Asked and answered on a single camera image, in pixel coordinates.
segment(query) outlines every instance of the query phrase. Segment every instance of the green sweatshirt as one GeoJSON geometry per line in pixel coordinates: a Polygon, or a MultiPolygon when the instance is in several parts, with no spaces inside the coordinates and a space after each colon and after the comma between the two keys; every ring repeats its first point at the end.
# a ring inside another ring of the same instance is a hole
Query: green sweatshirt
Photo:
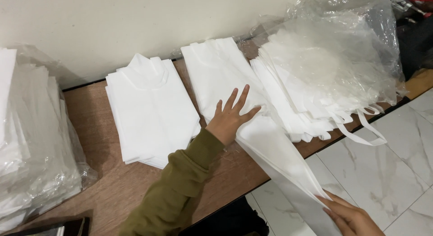
{"type": "Polygon", "coordinates": [[[223,148],[217,138],[202,128],[186,150],[171,153],[161,178],[149,187],[141,204],[122,223],[119,235],[176,235],[175,231],[190,220],[190,199],[203,189],[209,165],[223,148]]]}

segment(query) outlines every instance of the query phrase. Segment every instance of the table top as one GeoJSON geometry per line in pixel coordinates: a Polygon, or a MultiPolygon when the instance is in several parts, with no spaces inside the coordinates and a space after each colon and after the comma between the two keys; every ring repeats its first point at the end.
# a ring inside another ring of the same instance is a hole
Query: table top
{"type": "MultiPolygon", "coordinates": [[[[174,65],[197,109],[184,61],[177,60],[174,65]]],[[[139,162],[130,165],[123,163],[119,136],[105,86],[106,81],[101,81],[64,93],[69,118],[78,133],[89,165],[99,174],[99,180],[82,193],[13,230],[14,232],[86,216],[91,217],[90,235],[116,235],[120,223],[138,206],[150,184],[159,178],[158,168],[139,162]]],[[[408,98],[398,100],[400,105],[409,101],[408,98]]],[[[387,104],[381,105],[384,109],[390,108],[387,104]]],[[[360,121],[354,115],[354,122],[347,124],[346,128],[351,131],[359,125],[360,121]]],[[[310,143],[299,142],[294,145],[306,158],[341,139],[342,133],[336,129],[331,132],[331,136],[326,141],[315,138],[310,143]]],[[[195,199],[197,209],[191,223],[203,219],[269,180],[268,175],[235,142],[216,157],[210,169],[211,176],[203,193],[195,199]]]]}

